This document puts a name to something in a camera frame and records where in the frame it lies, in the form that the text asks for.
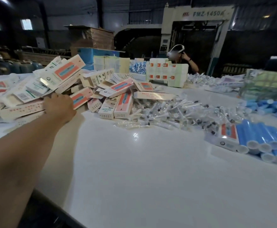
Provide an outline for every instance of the dark hair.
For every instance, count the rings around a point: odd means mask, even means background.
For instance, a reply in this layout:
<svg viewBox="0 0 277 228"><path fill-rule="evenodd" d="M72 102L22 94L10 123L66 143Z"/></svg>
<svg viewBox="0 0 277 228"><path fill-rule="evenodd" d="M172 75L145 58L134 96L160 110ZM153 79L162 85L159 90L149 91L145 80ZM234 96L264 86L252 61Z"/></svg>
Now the dark hair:
<svg viewBox="0 0 277 228"><path fill-rule="evenodd" d="M183 49L183 47L182 47L182 45L177 45L177 46L175 46L173 49L172 49L172 51L180 51L180 50L182 50Z"/></svg>

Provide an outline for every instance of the white headset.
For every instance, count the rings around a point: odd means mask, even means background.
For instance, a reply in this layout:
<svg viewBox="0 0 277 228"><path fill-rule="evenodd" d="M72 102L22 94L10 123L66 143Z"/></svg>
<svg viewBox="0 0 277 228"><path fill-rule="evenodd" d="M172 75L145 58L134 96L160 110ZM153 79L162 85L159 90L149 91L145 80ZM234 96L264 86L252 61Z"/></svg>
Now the white headset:
<svg viewBox="0 0 277 228"><path fill-rule="evenodd" d="M172 51L174 49L174 47L176 47L178 45L175 45L175 46L172 47L172 49L167 53L167 58L169 58L169 59L175 59L176 55L178 53L183 52L185 50L185 46L181 45L182 49L180 51Z"/></svg>

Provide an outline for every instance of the human hand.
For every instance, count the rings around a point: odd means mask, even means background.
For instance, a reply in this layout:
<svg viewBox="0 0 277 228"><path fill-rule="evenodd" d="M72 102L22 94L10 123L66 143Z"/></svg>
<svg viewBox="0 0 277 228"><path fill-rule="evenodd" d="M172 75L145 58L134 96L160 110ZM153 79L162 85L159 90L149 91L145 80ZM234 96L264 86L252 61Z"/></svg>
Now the human hand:
<svg viewBox="0 0 277 228"><path fill-rule="evenodd" d="M191 58L188 57L188 55L185 52L183 52L183 54L182 54L182 59L184 59L186 61L190 61L191 60Z"/></svg>
<svg viewBox="0 0 277 228"><path fill-rule="evenodd" d="M43 107L47 115L55 119L61 119L65 124L76 115L73 109L73 101L68 95L52 93L51 98L45 97Z"/></svg>

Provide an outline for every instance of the brown cardboard box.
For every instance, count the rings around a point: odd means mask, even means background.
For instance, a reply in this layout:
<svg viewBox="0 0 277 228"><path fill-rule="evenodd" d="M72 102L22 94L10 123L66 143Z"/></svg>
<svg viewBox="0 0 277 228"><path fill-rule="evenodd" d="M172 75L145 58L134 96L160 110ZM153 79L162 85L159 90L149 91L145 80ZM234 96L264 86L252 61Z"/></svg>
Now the brown cardboard box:
<svg viewBox="0 0 277 228"><path fill-rule="evenodd" d="M85 25L66 25L69 29L71 47L90 47L114 50L113 32Z"/></svg>

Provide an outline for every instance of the tabletop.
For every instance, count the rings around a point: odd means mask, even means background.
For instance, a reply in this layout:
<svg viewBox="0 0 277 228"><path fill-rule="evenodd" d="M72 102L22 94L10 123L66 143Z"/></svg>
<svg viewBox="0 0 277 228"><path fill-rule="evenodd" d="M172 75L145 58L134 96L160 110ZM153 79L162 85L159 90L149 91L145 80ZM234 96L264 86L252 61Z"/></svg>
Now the tabletop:
<svg viewBox="0 0 277 228"><path fill-rule="evenodd" d="M166 90L225 107L241 101L198 89ZM264 121L277 127L275 117ZM214 146L202 130L113 124L77 113L57 134L36 185L82 225L277 228L277 165Z"/></svg>

